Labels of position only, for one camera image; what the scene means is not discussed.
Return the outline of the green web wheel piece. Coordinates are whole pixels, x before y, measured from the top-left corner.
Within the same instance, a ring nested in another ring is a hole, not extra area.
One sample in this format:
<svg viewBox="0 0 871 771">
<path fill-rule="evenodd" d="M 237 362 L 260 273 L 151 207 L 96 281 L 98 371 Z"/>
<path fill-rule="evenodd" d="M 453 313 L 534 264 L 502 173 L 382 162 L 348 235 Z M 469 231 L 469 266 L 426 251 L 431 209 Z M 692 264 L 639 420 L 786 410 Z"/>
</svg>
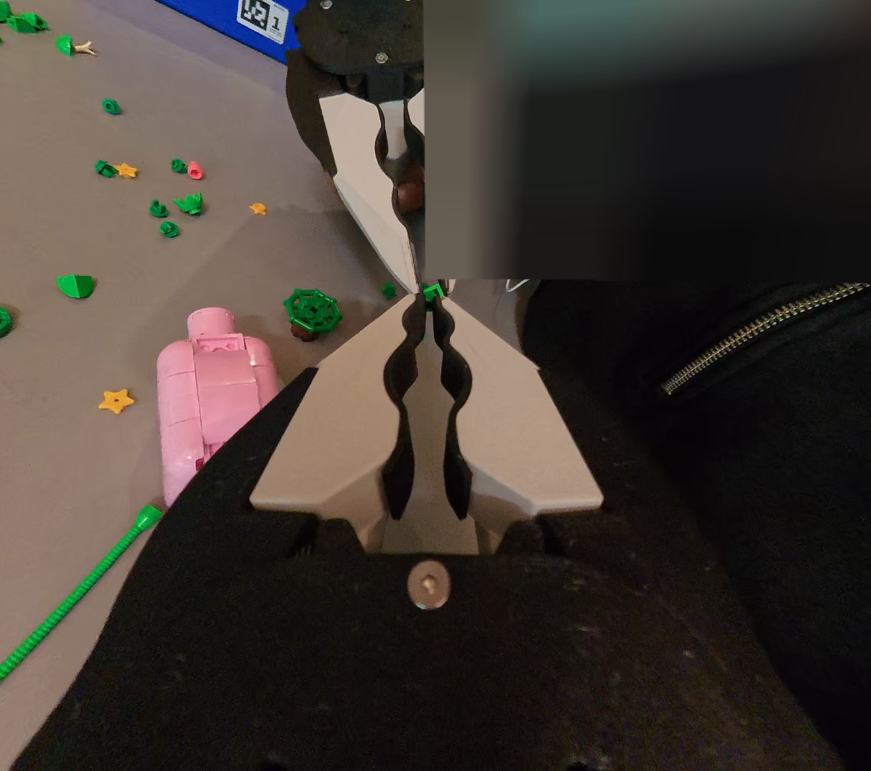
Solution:
<svg viewBox="0 0 871 771">
<path fill-rule="evenodd" d="M 282 305 L 288 313 L 289 324 L 295 322 L 318 334 L 332 332 L 343 319 L 336 299 L 316 288 L 296 288 Z"/>
</svg>

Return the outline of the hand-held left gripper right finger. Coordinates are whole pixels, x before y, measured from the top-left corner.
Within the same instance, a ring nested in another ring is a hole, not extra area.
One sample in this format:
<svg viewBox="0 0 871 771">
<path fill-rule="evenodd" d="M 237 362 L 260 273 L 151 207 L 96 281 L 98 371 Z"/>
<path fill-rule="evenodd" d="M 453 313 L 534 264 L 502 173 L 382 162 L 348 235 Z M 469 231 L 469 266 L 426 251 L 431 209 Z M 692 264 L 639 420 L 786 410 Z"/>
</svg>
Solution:
<svg viewBox="0 0 871 771">
<path fill-rule="evenodd" d="M 477 549 L 492 554 L 510 526 L 604 503 L 538 367 L 452 299 L 434 301 L 441 384 L 453 399 L 444 485 Z"/>
</svg>

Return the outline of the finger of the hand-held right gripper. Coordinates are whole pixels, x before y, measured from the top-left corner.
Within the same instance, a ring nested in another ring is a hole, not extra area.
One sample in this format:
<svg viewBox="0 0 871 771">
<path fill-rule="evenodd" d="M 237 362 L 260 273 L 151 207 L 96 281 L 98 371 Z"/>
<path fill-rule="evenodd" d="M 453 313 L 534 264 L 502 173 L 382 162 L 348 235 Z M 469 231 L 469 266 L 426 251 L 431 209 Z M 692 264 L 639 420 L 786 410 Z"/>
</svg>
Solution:
<svg viewBox="0 0 871 771">
<path fill-rule="evenodd" d="M 378 161 L 392 179 L 423 167 L 423 90 L 412 98 L 379 103 Z"/>
<path fill-rule="evenodd" d="M 394 182 L 376 154 L 381 112 L 359 98 L 320 98 L 319 105 L 333 155 L 333 182 L 345 207 L 394 279 L 408 293 L 419 293 L 416 255 L 395 209 Z"/>
</svg>

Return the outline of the pink toy brick watering can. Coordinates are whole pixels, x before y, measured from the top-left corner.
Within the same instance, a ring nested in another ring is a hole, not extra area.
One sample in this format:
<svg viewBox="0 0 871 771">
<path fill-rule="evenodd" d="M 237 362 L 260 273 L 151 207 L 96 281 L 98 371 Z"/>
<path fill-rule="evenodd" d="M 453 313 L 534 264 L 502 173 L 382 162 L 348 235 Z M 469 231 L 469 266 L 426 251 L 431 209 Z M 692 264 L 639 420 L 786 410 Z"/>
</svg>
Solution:
<svg viewBox="0 0 871 771">
<path fill-rule="evenodd" d="M 187 337 L 157 360 L 163 498 L 172 506 L 206 462 L 278 395 L 265 341 L 246 336 L 225 308 L 187 318 Z"/>
</svg>

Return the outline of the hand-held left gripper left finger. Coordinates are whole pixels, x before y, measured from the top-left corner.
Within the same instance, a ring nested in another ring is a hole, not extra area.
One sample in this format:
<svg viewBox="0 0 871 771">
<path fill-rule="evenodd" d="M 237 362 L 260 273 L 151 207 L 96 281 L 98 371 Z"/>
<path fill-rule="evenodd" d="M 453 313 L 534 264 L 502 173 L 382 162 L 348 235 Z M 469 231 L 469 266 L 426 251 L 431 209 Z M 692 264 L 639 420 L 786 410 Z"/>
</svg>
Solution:
<svg viewBox="0 0 871 771">
<path fill-rule="evenodd" d="M 420 296 L 323 360 L 250 496 L 257 509 L 350 523 L 368 553 L 404 513 L 415 458 L 403 403 L 418 376 Z"/>
</svg>

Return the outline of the green web piece with stem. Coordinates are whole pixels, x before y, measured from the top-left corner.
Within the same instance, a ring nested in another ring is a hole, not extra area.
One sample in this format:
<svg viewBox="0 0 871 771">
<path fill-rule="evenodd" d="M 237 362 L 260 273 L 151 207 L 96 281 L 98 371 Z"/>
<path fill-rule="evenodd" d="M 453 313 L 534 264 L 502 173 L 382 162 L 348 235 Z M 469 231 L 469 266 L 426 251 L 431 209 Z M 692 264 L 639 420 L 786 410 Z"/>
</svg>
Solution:
<svg viewBox="0 0 871 771">
<path fill-rule="evenodd" d="M 78 583 L 71 593 L 38 625 L 28 637 L 13 650 L 1 663 L 1 680 L 8 678 L 28 656 L 58 627 L 71 613 L 80 601 L 93 590 L 103 579 L 118 559 L 127 551 L 146 530 L 157 525 L 163 512 L 156 506 L 148 504 L 136 516 L 132 526 L 118 539 L 94 566 L 94 568 Z"/>
</svg>

